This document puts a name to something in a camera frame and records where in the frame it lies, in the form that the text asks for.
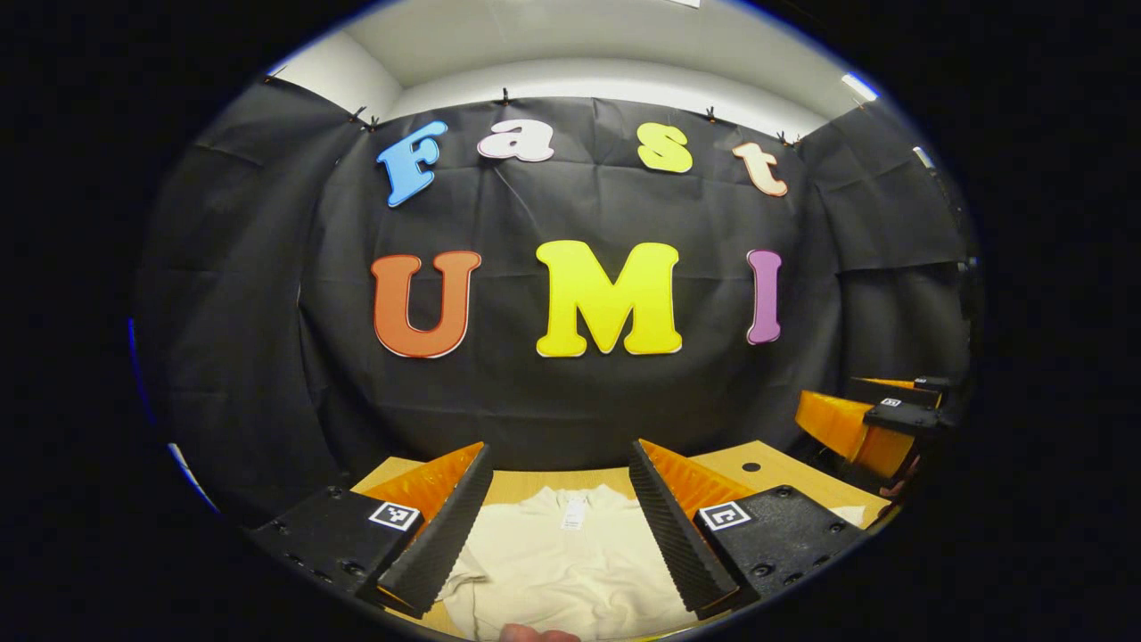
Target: orange letter u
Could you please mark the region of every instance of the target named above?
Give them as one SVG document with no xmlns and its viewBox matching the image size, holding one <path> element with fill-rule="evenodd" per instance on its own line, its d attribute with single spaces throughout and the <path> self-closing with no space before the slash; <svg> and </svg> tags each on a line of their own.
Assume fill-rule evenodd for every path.
<svg viewBox="0 0 1141 642">
<path fill-rule="evenodd" d="M 373 327 L 381 346 L 400 357 L 435 359 L 455 350 L 468 333 L 468 292 L 471 271 L 483 261 L 470 251 L 438 254 L 432 261 L 444 274 L 439 325 L 418 331 L 408 323 L 408 292 L 420 259 L 408 254 L 378 258 L 372 263 L 377 277 Z"/>
</svg>

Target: orange plastic part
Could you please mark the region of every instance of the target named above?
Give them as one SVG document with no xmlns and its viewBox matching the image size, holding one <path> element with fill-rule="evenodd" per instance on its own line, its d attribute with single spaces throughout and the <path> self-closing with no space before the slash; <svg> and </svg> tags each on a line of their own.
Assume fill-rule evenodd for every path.
<svg viewBox="0 0 1141 642">
<path fill-rule="evenodd" d="M 853 462 L 867 437 L 864 414 L 871 409 L 871 404 L 801 391 L 795 421 L 806 433 L 848 462 Z"/>
<path fill-rule="evenodd" d="M 915 438 L 879 426 L 868 428 L 864 447 L 856 454 L 857 466 L 863 466 L 881 478 L 891 478 L 899 472 L 904 460 L 912 450 Z"/>
<path fill-rule="evenodd" d="M 690 462 L 672 450 L 644 439 L 639 439 L 638 442 L 690 521 L 698 509 L 717 506 L 756 494 L 755 490 Z"/>
<path fill-rule="evenodd" d="M 915 389 L 915 382 L 897 382 L 895 380 L 868 380 L 866 377 L 857 377 L 863 382 L 872 382 L 873 384 L 883 384 L 885 387 L 896 387 L 897 389 Z"/>
<path fill-rule="evenodd" d="M 363 491 L 361 495 L 393 502 L 402 506 L 416 509 L 424 517 L 424 523 L 413 537 L 420 536 L 423 527 L 439 513 L 444 502 L 455 490 L 455 485 L 460 483 L 460 478 L 468 472 L 476 455 L 484 448 L 484 442 L 474 444 L 461 448 L 454 453 L 448 453 L 418 466 L 403 476 L 395 477 L 387 482 Z"/>
<path fill-rule="evenodd" d="M 867 426 L 864 414 L 871 409 L 871 404 L 801 391 L 796 424 L 849 463 L 890 478 L 904 464 L 915 438 Z"/>
</svg>

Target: shirt tag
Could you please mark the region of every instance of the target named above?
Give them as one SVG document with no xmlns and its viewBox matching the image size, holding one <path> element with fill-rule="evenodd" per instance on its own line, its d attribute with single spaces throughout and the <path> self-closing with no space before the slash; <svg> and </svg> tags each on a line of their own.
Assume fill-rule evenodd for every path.
<svg viewBox="0 0 1141 642">
<path fill-rule="evenodd" d="M 582 497 L 572 497 L 567 502 L 567 510 L 563 513 L 563 530 L 582 530 L 582 522 L 586 519 L 586 501 Z"/>
</svg>

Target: letter f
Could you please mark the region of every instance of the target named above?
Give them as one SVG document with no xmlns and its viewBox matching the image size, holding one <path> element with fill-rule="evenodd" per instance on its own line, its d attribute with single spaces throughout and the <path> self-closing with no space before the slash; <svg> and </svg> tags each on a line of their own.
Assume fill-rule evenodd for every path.
<svg viewBox="0 0 1141 642">
<path fill-rule="evenodd" d="M 429 136 L 439 136 L 445 131 L 447 124 L 444 121 L 429 122 L 377 156 L 377 162 L 383 163 L 388 169 L 388 180 L 393 184 L 388 206 L 396 206 L 411 198 L 436 178 L 431 170 L 421 171 L 419 163 L 423 161 L 432 164 L 439 160 L 439 145 Z"/>
</svg>

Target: black backdrop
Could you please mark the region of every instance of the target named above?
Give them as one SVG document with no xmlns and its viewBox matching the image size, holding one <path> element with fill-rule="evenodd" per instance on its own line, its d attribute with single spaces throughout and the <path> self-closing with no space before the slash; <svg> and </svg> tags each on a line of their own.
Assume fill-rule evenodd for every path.
<svg viewBox="0 0 1141 642">
<path fill-rule="evenodd" d="M 491 160 L 495 122 L 551 124 L 551 160 Z M 313 488 L 353 483 L 386 456 L 432 458 L 486 441 L 511 470 L 620 466 L 647 438 L 696 454 L 760 439 L 791 450 L 802 390 L 849 376 L 968 367 L 962 217 L 875 103 L 785 145 L 638 103 L 528 98 L 404 116 L 375 131 L 288 82 L 253 83 L 173 168 L 139 269 L 136 333 L 161 425 L 224 512 L 257 522 Z M 437 173 L 398 205 L 377 155 L 443 120 Z M 647 169 L 642 122 L 679 127 L 694 166 Z M 777 159 L 785 196 L 760 192 L 731 149 Z M 544 359 L 543 242 L 586 242 L 613 279 L 640 242 L 678 249 L 670 356 Z M 776 251 L 779 340 L 750 346 L 744 257 Z M 372 324 L 373 260 L 411 253 L 410 319 L 439 316 L 439 252 L 474 250 L 463 343 L 397 357 Z M 626 332 L 631 319 L 628 318 Z M 580 334 L 586 336 L 580 318 Z"/>
</svg>

